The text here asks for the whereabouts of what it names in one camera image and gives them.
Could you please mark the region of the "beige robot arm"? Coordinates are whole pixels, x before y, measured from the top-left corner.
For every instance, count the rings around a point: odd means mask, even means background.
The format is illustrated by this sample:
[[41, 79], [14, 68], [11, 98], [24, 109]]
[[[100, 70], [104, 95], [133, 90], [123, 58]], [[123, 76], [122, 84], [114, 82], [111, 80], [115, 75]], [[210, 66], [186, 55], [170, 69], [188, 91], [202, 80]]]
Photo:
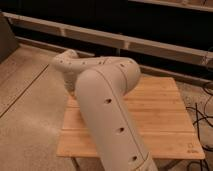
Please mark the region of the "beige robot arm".
[[124, 102], [141, 76], [127, 57], [81, 58], [67, 50], [52, 60], [95, 142], [105, 171], [158, 171]]

